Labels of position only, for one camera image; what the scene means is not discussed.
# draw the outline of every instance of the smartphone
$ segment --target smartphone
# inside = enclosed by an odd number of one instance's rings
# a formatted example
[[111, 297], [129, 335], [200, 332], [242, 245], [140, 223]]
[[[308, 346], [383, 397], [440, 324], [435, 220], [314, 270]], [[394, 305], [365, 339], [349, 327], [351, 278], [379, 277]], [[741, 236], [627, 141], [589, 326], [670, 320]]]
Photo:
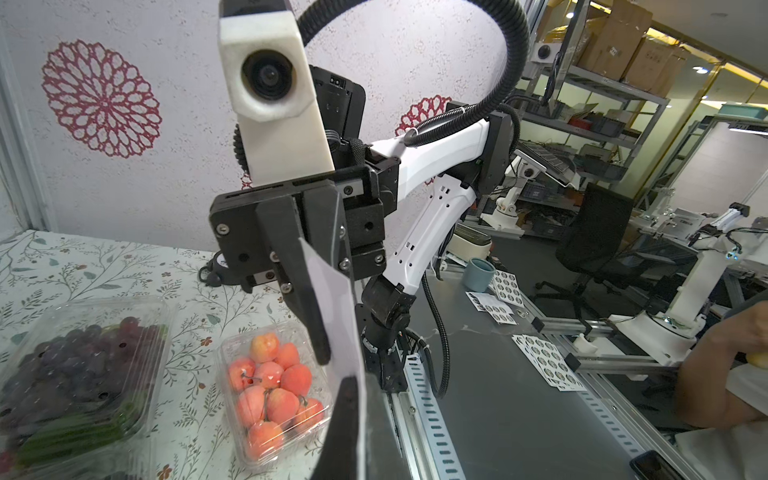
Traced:
[[656, 450], [648, 450], [629, 461], [643, 480], [685, 480]]

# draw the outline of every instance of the white paper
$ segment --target white paper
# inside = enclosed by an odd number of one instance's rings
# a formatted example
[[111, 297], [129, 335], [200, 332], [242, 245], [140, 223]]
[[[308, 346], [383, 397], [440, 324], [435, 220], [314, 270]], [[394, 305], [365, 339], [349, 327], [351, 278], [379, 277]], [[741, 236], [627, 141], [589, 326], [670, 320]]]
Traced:
[[561, 392], [587, 392], [552, 343], [530, 335], [513, 335], [512, 339], [550, 386]]
[[499, 300], [512, 305], [525, 306], [523, 304], [522, 293], [518, 288], [518, 279], [515, 275], [508, 272], [502, 272], [496, 270], [491, 284], [493, 285], [493, 291]]
[[[357, 400], [359, 406], [359, 428], [357, 430], [357, 458], [366, 457], [366, 391], [365, 370], [360, 351], [355, 317], [355, 295], [352, 281], [330, 266], [306, 242], [299, 238], [304, 253], [306, 271], [315, 290], [317, 306], [323, 318], [323, 326], [331, 347], [331, 360], [323, 367], [328, 377], [333, 399], [339, 392], [341, 380], [347, 376], [357, 378]], [[357, 462], [358, 478], [365, 478], [366, 463]]]
[[474, 298], [480, 304], [480, 306], [490, 314], [496, 323], [503, 325], [517, 325], [515, 319], [512, 318], [512, 308], [506, 303], [498, 300], [495, 296], [487, 293], [467, 292], [469, 298]]

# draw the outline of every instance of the sticker sheet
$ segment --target sticker sheet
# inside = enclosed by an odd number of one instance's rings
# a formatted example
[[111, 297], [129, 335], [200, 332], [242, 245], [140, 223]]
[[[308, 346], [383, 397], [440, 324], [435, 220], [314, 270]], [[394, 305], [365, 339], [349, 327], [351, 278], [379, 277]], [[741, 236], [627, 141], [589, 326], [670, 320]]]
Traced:
[[557, 387], [561, 392], [587, 392], [552, 343], [529, 335], [513, 335], [512, 339], [547, 384]]

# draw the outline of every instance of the floral tablecloth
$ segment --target floral tablecloth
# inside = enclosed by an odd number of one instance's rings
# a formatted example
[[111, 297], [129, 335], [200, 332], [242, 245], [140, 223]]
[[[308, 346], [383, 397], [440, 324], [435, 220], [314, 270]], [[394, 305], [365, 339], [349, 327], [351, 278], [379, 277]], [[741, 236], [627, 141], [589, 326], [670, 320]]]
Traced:
[[70, 300], [157, 295], [178, 307], [170, 332], [154, 438], [159, 480], [308, 478], [322, 443], [268, 472], [234, 456], [215, 381], [214, 350], [228, 336], [292, 319], [275, 283], [253, 294], [197, 281], [211, 252], [29, 230], [0, 244], [0, 368], [41, 314]]

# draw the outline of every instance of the cardboard box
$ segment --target cardboard box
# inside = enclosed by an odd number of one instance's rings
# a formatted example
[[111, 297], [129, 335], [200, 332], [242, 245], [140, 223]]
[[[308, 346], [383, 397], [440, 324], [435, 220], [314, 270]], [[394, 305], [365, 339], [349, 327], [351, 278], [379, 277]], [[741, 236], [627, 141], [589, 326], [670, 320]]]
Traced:
[[[607, 20], [608, 17], [592, 18], [587, 20], [587, 22], [584, 24], [584, 30], [581, 33], [581, 38], [579, 38], [579, 41], [576, 44], [576, 50], [574, 51], [572, 60], [574, 65], [579, 61], [579, 58], [581, 58], [581, 55], [584, 53], [584, 50], [592, 41], [592, 39], [597, 37], [600, 32], [603, 31], [603, 27], [605, 26], [605, 22]], [[549, 31], [549, 33], [546, 34], [544, 41], [547, 43], [562, 43], [565, 39], [566, 28], [568, 28], [567, 25], [553, 28]]]
[[578, 66], [612, 80], [621, 79], [640, 40], [650, 27], [651, 13], [627, 0], [614, 0], [599, 35], [584, 50]]
[[624, 83], [649, 91], [667, 66], [667, 60], [672, 56], [674, 49], [675, 47], [669, 44], [644, 37], [624, 72]]
[[649, 90], [650, 93], [658, 97], [666, 97], [672, 90], [672, 85], [679, 75], [679, 73], [685, 67], [685, 62], [688, 61], [690, 52], [683, 47], [672, 47], [672, 53], [667, 59], [667, 63], [661, 70], [654, 86]]

